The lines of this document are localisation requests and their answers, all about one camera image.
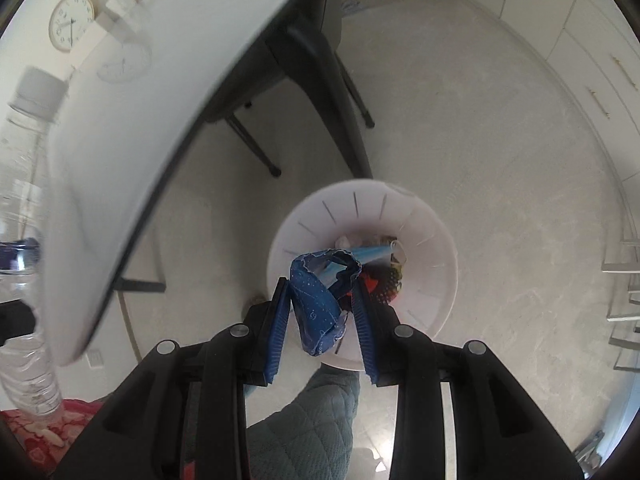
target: gray quilted fabric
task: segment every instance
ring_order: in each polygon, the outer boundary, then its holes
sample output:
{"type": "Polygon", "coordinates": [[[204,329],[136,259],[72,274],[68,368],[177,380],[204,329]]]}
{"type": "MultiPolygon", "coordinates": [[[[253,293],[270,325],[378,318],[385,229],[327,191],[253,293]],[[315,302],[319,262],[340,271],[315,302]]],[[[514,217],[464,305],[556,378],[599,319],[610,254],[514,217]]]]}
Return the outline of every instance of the gray quilted fabric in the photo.
{"type": "Polygon", "coordinates": [[[357,372],[322,365],[292,403],[247,429],[255,480],[344,480],[358,409],[357,372]]]}

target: white trash can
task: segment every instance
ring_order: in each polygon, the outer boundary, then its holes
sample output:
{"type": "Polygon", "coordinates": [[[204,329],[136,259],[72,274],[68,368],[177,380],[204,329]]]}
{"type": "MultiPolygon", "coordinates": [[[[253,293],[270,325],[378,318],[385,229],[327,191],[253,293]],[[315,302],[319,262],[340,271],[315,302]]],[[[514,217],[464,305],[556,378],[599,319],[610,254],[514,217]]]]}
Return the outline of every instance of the white trash can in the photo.
{"type": "MultiPolygon", "coordinates": [[[[271,245],[267,289],[274,290],[279,277],[289,277],[295,257],[331,249],[343,235],[398,239],[406,262],[402,266],[402,288],[391,305],[400,322],[435,337],[456,297],[456,247],[447,228],[423,200],[385,182],[339,182],[298,204],[271,245]]],[[[349,316],[345,335],[338,343],[319,359],[337,368],[364,370],[353,316],[349,316]]]]}

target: drawer handle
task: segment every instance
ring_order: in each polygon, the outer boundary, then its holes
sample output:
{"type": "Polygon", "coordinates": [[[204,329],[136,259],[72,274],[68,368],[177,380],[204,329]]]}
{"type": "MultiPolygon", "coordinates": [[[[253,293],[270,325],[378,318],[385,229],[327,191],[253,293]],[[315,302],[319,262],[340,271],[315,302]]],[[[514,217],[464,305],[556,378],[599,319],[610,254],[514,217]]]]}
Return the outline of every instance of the drawer handle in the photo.
{"type": "Polygon", "coordinates": [[[611,117],[611,114],[607,112],[604,106],[602,106],[602,103],[599,101],[598,94],[596,94],[595,90],[591,90],[591,88],[588,88],[588,87],[587,87],[587,90],[593,96],[593,100],[596,101],[596,104],[598,105],[602,113],[606,116],[607,119],[609,119],[611,117]]]}
{"type": "Polygon", "coordinates": [[[634,80],[631,79],[631,76],[629,75],[629,72],[627,72],[625,70],[625,67],[622,65],[622,61],[620,61],[616,56],[611,56],[613,58],[613,61],[616,62],[616,65],[618,65],[620,67],[620,70],[622,70],[622,73],[625,75],[626,80],[629,81],[629,84],[636,89],[636,91],[638,91],[638,85],[636,83],[634,83],[634,80]]]}

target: concrete floor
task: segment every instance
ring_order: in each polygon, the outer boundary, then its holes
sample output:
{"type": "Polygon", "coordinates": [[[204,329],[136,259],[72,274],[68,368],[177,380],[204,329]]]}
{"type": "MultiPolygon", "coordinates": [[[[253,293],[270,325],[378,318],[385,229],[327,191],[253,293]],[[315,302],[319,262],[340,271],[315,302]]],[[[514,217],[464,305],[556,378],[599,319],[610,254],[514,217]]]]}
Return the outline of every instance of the concrete floor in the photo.
{"type": "MultiPolygon", "coordinates": [[[[588,123],[546,66],[465,0],[406,0],[344,20],[339,52],[376,119],[362,129],[374,175],[418,194],[450,229],[460,284],[438,340],[484,340],[570,447],[598,425],[622,375],[607,344],[614,282],[600,272],[625,221],[588,123]]],[[[241,110],[284,171],[270,178],[224,124],[206,126],[167,190],[128,275],[168,290],[127,295],[144,353],[160,339],[211,338],[264,292],[271,239],[286,214],[350,177],[292,83],[241,110]]],[[[288,338],[273,386],[249,423],[289,402],[318,366],[288,338]]],[[[393,446],[395,391],[362,379],[350,478],[393,446]]]]}

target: plastic bottle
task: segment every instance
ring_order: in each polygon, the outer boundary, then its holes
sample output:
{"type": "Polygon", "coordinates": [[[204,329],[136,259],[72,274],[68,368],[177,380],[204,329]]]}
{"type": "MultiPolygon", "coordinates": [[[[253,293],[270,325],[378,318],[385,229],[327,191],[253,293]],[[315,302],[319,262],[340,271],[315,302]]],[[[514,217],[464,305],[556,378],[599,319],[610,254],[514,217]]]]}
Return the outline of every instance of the plastic bottle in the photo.
{"type": "Polygon", "coordinates": [[[34,333],[0,347],[0,382],[17,408],[33,420],[58,413],[62,394],[46,345],[38,275],[46,222],[46,135],[67,84],[28,67],[0,126],[0,309],[23,300],[34,311],[34,333]]]}

